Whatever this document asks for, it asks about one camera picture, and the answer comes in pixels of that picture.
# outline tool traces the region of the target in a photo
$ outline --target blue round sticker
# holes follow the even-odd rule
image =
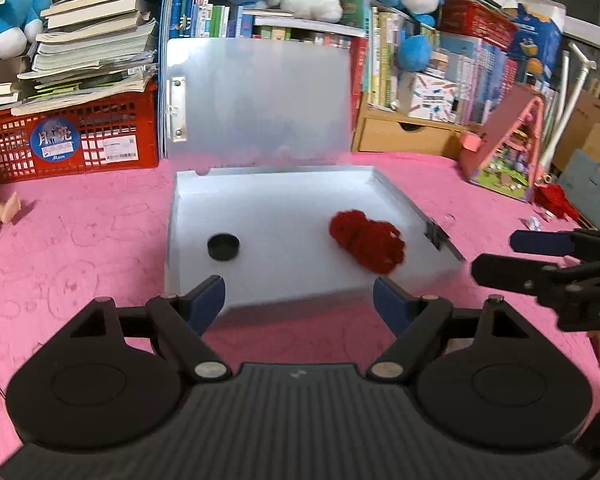
[[[47,162],[61,162],[80,146],[80,134],[71,121],[60,117],[38,123],[29,139],[31,151]]]

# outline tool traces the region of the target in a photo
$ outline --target ribbed black surface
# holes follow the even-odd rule
[[[430,427],[397,386],[352,365],[244,365],[197,386],[151,436],[97,454],[27,445],[4,480],[575,480],[569,447],[500,455]]]

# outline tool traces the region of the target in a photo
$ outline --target wooden drawer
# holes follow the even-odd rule
[[[398,121],[366,119],[361,152],[411,152],[458,158],[459,134],[455,130]]]

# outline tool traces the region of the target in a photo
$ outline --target red cloth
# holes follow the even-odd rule
[[[389,274],[404,261],[404,241],[389,222],[369,220],[362,211],[341,211],[331,219],[329,234],[356,261],[377,274]]]
[[[535,202],[541,205],[547,211],[552,212],[558,218],[569,216],[573,221],[578,221],[580,214],[570,204],[564,195],[564,190],[557,184],[548,184],[547,186],[537,186],[535,193]]]

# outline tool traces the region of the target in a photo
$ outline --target red yarn ball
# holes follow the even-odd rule
[[[329,234],[363,267],[376,274],[389,274],[404,261],[405,243],[389,222],[369,220],[362,211],[337,213]]]

